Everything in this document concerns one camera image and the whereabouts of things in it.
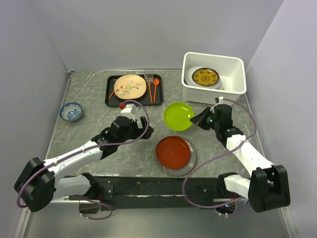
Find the lime green plate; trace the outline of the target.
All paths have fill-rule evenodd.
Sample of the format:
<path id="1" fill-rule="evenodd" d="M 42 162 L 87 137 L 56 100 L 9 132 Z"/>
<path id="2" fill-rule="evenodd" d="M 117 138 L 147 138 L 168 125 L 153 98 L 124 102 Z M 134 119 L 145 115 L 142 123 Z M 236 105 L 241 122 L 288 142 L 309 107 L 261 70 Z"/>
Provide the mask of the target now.
<path id="1" fill-rule="evenodd" d="M 165 124 L 174 131 L 185 131 L 192 125 L 190 119 L 194 117 L 192 108 L 183 102 L 174 102 L 167 106 L 163 113 Z"/>

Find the red-black lacquer plate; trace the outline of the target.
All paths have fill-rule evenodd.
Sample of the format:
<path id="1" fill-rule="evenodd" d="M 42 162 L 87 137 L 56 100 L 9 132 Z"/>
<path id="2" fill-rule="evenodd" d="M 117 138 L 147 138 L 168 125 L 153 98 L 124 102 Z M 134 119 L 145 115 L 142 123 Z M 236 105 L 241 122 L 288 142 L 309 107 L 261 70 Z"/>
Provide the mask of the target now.
<path id="1" fill-rule="evenodd" d="M 191 150 L 185 139 L 179 136 L 168 136 L 157 144 L 156 157 L 164 167 L 176 170 L 187 165 Z"/>

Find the yellow patterned plate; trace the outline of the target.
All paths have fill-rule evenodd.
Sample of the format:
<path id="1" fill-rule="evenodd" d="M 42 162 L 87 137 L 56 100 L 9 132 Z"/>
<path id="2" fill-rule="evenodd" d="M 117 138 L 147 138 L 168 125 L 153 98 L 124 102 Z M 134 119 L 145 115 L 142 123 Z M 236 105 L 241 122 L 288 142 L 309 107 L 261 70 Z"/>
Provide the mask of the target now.
<path id="1" fill-rule="evenodd" d="M 219 74 L 215 70 L 206 67 L 195 70 L 192 74 L 192 79 L 202 87 L 213 87 L 220 82 Z"/>

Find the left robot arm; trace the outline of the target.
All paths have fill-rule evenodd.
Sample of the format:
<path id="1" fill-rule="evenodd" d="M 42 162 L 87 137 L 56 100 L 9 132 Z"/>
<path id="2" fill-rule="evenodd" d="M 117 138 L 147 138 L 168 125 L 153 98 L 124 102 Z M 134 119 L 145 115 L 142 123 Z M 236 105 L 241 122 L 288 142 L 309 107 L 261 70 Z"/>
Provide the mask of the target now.
<path id="1" fill-rule="evenodd" d="M 52 200 L 65 196 L 95 198 L 101 189 L 94 176 L 83 173 L 69 177 L 69 173 L 112 155 L 121 145 L 149 139 L 153 131 L 148 116 L 140 119 L 119 116 L 111 126 L 77 149 L 44 161 L 37 157 L 31 159 L 14 185 L 17 206 L 37 212 Z"/>

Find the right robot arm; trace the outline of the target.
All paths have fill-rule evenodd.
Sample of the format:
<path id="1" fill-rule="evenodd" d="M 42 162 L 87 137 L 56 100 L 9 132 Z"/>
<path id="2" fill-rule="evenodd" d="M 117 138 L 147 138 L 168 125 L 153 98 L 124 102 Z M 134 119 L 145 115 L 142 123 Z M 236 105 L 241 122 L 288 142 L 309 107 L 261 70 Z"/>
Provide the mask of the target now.
<path id="1" fill-rule="evenodd" d="M 286 168 L 275 165 L 252 146 L 247 136 L 233 125 L 232 108 L 229 105 L 206 107 L 190 121 L 203 130 L 214 130 L 217 140 L 236 156 L 250 175 L 250 178 L 237 173 L 219 175 L 216 190 L 221 197 L 236 193 L 247 198 L 257 213 L 290 205 Z"/>

